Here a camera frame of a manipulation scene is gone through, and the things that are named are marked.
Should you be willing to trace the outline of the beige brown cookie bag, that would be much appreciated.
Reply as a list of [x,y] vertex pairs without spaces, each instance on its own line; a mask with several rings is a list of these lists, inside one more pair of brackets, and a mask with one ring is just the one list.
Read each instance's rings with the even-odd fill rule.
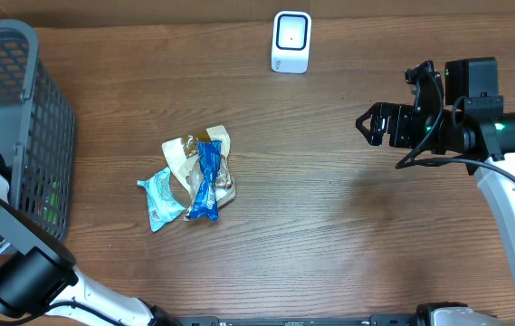
[[190,196],[190,205],[186,209],[185,219],[196,198],[203,175],[199,167],[198,142],[211,142],[221,140],[221,167],[216,179],[215,190],[219,209],[232,202],[236,196],[236,184],[228,166],[228,157],[231,150],[231,139],[223,125],[214,126],[194,134],[188,134],[180,138],[172,139],[161,145],[168,167],[177,181],[186,189]]

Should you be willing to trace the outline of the green snack packet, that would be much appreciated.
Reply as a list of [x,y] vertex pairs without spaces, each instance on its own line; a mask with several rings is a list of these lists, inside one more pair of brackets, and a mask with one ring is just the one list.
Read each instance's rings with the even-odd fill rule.
[[52,224],[57,224],[59,221],[59,205],[60,196],[58,193],[60,183],[58,181],[52,182],[52,188],[45,191],[44,204],[43,204],[43,220]]

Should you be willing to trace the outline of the blue snack bar wrapper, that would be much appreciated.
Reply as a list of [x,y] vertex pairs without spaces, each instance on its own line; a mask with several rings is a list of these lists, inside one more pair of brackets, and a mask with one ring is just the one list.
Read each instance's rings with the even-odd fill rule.
[[216,221],[219,217],[215,183],[221,167],[221,146],[221,140],[197,143],[199,167],[203,180],[189,212],[191,219],[206,217],[208,220]]

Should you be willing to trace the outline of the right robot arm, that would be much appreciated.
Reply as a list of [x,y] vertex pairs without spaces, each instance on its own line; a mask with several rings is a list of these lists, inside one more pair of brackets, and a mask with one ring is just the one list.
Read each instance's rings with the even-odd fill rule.
[[438,72],[425,61],[405,70],[415,101],[376,102],[356,120],[372,146],[384,135],[407,149],[396,168],[465,165],[499,229],[515,288],[515,112],[504,110],[495,58],[447,62]]

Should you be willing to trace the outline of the light teal snack packet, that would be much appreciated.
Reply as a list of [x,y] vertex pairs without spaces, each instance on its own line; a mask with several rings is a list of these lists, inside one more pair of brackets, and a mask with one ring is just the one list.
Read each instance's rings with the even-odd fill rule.
[[137,181],[137,185],[146,192],[148,219],[152,232],[159,231],[185,211],[185,207],[173,196],[170,178],[171,169],[165,167],[151,178]]

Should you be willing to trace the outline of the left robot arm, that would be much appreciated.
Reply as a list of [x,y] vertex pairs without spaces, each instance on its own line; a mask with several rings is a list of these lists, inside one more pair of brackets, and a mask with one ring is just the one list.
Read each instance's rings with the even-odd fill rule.
[[48,315],[85,325],[176,325],[156,305],[84,275],[72,253],[10,206],[10,170],[0,154],[0,325]]

